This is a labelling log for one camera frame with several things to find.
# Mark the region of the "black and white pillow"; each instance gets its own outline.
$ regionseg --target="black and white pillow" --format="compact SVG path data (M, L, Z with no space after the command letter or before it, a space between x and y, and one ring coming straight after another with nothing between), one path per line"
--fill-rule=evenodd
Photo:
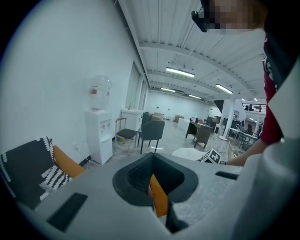
M51 193L51 188L58 189L70 181L68 175L59 171L49 137L28 142L0 155L0 176L4 184L13 198L31 209Z

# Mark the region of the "gray armchair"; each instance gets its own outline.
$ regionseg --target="gray armchair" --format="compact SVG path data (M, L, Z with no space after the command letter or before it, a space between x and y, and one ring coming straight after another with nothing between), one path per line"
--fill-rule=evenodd
M149 141L148 146L150 146L151 140L157 140L155 151L154 151L156 152L156 148L158 147L158 141L163 136L164 127L165 127L165 122L157 121L157 120L151 120L142 126L142 130L141 132L139 132L139 140L137 142L137 146L139 146L140 138L142 139L141 154L143 151L144 141Z

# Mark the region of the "floor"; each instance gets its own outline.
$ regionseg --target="floor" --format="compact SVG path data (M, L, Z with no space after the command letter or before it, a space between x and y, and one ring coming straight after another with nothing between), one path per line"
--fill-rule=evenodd
M194 141L193 137L191 135L187 136L187 139L185 138L186 131L183 131L178 127L178 124L176 122L172 121L165 121L165 128L163 132L163 137L158 142L157 151L156 153L165 153L165 154L172 154L175 150L179 148L193 148L194 147ZM196 146L196 149L202 152L209 151L212 146L216 143L218 140L218 136L216 134L211 134L210 139L206 145L206 148L204 149L203 143L199 143ZM130 155L129 156L135 156L139 155L141 151L141 140L140 140L140 146L134 147L135 141L134 139L131 140L131 147L130 147ZM148 152L154 152L155 146L157 141L151 141L150 146L148 146L149 141L144 142L142 153L148 153ZM112 143L112 149L113 149L113 156L105 163L110 164L116 161L119 161L123 158L128 157L128 141L125 141L125 144L122 142L117 142L117 151L115 150L115 144L116 141L113 141ZM223 143L222 147L216 148L220 146L221 141L219 141L214 148L217 152L220 152L222 158L221 161L227 161L228 160L228 144ZM87 163L84 168L90 169L93 167L97 167L96 165L92 163Z

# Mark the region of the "person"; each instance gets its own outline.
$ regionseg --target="person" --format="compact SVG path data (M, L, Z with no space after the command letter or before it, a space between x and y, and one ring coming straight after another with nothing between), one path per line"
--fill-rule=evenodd
M296 7L292 1L272 0L201 0L202 12L192 12L197 26L207 32L209 29L254 30L265 32L262 61L264 69L264 89L267 109L260 139L244 154L228 161L227 165L243 166L247 158L263 153L268 145L280 141L282 132L268 107L268 102L281 87L293 68L300 52L295 29L298 27Z

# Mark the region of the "ceiling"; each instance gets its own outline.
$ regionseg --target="ceiling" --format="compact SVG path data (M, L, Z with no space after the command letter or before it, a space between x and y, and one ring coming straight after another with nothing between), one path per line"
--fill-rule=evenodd
M264 32L239 35L203 33L191 19L200 0L119 0L140 54L150 87L169 88L206 101L265 98ZM166 72L166 67L195 74L194 78Z

